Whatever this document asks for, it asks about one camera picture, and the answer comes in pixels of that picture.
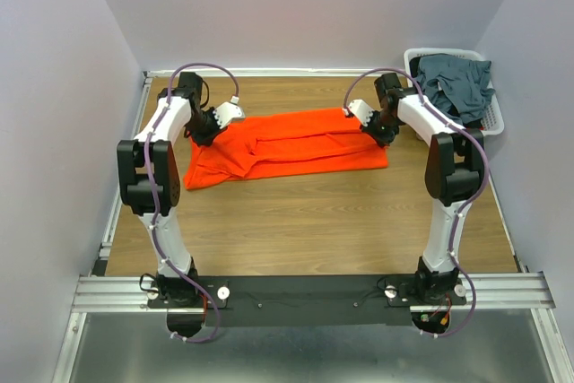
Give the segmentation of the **orange t shirt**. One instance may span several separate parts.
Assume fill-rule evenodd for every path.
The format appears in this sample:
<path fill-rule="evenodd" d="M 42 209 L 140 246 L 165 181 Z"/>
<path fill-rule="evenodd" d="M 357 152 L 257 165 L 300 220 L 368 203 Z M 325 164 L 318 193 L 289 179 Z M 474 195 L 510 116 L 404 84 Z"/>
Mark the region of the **orange t shirt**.
<path fill-rule="evenodd" d="M 232 124 L 209 146 L 191 142 L 183 186 L 388 167 L 386 150 L 340 109 L 250 117 Z"/>

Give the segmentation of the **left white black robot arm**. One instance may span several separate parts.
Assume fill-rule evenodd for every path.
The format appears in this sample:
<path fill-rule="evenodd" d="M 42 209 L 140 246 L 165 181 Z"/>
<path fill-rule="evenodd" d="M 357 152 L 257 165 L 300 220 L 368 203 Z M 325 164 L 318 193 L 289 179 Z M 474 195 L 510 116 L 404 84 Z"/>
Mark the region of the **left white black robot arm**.
<path fill-rule="evenodd" d="M 157 274 L 147 293 L 151 300 L 181 308 L 200 300 L 215 302 L 199 283 L 178 224 L 181 185 L 174 145 L 183 136 L 209 146 L 232 121 L 245 117 L 237 94 L 217 108 L 207 107 L 202 95 L 208 89 L 203 77 L 180 68 L 160 92 L 143 130 L 117 144 L 121 201 L 145 227 L 157 259 Z"/>

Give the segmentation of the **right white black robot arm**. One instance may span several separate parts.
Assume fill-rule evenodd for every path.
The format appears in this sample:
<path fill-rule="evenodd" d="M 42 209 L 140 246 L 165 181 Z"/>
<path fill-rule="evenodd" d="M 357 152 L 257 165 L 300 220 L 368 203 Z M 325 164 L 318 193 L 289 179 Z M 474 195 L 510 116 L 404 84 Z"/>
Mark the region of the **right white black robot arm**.
<path fill-rule="evenodd" d="M 424 182 L 432 198 L 430 234 L 408 293 L 431 304 L 458 284 L 465 218 L 485 188 L 483 133 L 453 125 L 414 88 L 403 88 L 395 73 L 382 74 L 374 87 L 380 109 L 367 107 L 359 115 L 361 131 L 385 147 L 393 143 L 400 126 L 408 125 L 429 146 Z"/>

